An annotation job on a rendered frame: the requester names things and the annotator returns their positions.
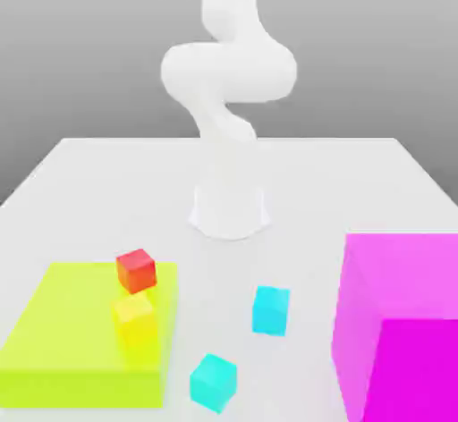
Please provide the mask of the small yellow cube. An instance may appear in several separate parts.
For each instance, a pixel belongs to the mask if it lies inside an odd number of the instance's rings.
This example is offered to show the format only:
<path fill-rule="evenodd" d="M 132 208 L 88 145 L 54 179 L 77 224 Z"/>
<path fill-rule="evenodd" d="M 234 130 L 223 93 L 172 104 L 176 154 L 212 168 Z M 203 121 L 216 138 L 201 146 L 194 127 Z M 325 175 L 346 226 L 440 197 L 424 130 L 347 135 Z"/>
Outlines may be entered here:
<path fill-rule="evenodd" d="M 135 366 L 155 364 L 158 343 L 157 308 L 144 291 L 128 294 L 112 304 L 116 339 L 125 359 Z"/>

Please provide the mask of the large magenta box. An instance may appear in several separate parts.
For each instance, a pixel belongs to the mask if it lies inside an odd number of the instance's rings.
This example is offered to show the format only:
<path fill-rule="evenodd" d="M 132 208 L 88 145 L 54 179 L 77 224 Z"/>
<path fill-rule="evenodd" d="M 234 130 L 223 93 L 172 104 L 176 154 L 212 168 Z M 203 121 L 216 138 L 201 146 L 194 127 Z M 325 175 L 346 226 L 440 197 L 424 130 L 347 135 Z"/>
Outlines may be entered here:
<path fill-rule="evenodd" d="M 332 358 L 348 422 L 458 422 L 458 233 L 349 233 Z"/>

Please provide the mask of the small cyan cube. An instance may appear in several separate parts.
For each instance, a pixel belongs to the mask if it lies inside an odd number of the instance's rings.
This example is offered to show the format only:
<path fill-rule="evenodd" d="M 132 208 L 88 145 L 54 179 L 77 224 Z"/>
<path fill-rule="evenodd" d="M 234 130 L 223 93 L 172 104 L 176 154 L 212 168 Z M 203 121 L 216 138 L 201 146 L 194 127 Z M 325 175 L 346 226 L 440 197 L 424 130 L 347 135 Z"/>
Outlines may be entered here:
<path fill-rule="evenodd" d="M 259 286 L 252 306 L 252 331 L 285 336 L 289 300 L 289 289 Z"/>
<path fill-rule="evenodd" d="M 190 375 L 190 397 L 220 414 L 237 391 L 237 366 L 215 354 L 207 354 Z"/>

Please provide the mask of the large lime green box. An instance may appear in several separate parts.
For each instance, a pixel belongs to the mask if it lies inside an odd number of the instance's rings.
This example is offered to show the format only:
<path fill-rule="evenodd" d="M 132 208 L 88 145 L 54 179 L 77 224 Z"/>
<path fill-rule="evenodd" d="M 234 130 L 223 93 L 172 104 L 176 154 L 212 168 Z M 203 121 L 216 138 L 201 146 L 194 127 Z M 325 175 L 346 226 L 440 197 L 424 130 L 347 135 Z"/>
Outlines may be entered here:
<path fill-rule="evenodd" d="M 178 299 L 175 263 L 157 263 L 157 288 L 158 348 L 129 348 L 112 311 L 126 293 L 115 264 L 51 264 L 0 349 L 0 407 L 162 407 Z"/>

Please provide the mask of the small red cube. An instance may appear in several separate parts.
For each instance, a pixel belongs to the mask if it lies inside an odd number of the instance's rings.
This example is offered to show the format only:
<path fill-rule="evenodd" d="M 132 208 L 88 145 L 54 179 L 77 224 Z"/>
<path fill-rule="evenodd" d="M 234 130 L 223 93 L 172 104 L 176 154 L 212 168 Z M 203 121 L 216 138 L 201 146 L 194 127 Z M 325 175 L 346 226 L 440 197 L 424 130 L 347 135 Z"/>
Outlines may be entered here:
<path fill-rule="evenodd" d="M 144 249 L 122 254 L 115 263 L 118 280 L 130 294 L 157 284 L 156 261 Z"/>

